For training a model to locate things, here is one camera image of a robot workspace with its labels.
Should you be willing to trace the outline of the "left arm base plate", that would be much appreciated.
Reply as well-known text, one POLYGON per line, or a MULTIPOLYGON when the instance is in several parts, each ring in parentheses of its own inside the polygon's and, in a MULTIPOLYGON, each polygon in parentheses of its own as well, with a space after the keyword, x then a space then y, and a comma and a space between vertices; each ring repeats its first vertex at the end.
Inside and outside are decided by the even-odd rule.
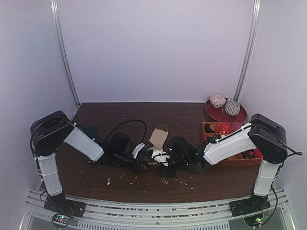
POLYGON ((56 213, 64 214, 68 217, 82 218, 85 211, 86 204, 84 202, 73 200, 50 200, 48 199, 44 204, 44 209, 56 213))

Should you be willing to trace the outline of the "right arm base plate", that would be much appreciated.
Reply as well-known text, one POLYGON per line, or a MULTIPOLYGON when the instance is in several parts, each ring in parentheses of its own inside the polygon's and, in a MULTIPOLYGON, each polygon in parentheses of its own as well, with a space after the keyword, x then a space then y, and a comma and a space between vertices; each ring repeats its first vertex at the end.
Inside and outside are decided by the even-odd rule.
POLYGON ((241 199, 238 201, 232 201, 229 203, 230 210, 233 217, 246 215, 258 211, 262 211, 263 208, 270 208, 271 204, 268 197, 251 196, 250 198, 241 199))

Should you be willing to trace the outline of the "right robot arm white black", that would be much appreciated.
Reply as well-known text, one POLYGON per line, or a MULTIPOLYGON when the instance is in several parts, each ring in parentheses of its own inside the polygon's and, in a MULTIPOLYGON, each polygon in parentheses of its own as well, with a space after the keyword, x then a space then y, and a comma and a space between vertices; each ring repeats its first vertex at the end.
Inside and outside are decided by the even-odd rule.
POLYGON ((164 166, 170 176, 176 169, 184 167, 197 173, 208 165, 221 161, 244 151, 259 150, 262 160, 253 191, 246 200, 249 211, 257 211, 267 197, 277 172, 286 160, 286 130, 280 124, 261 115, 254 114, 252 120, 238 130, 219 139, 207 139, 194 148, 183 137, 174 137, 166 144, 166 151, 153 150, 151 158, 164 166))

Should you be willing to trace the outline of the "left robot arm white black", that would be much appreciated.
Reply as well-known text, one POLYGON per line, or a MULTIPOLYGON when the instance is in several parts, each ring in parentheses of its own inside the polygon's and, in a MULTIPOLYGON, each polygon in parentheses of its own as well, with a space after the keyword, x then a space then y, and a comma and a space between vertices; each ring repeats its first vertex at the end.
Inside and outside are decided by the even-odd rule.
POLYGON ((64 213, 69 209, 57 165, 57 154, 62 146, 83 154, 91 163, 117 164, 133 173, 152 170, 146 162, 146 153, 153 146, 152 142, 142 138, 142 143, 134 147, 130 136, 117 131, 129 122, 118 124, 104 140, 99 138, 95 126, 85 128, 71 121, 61 110, 31 124, 29 145, 32 156, 45 186, 47 202, 56 211, 64 213))

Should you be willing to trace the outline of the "cream striped knitted sock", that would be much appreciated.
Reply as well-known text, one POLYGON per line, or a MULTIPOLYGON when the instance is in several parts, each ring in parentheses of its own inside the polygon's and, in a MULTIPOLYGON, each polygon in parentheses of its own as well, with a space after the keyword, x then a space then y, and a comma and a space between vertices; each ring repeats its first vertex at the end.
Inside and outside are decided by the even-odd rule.
POLYGON ((153 163, 151 158, 153 150, 163 150, 164 143, 168 137, 168 128, 166 125, 158 125, 151 134, 149 141, 153 143, 153 147, 149 148, 146 154, 148 163, 153 163))

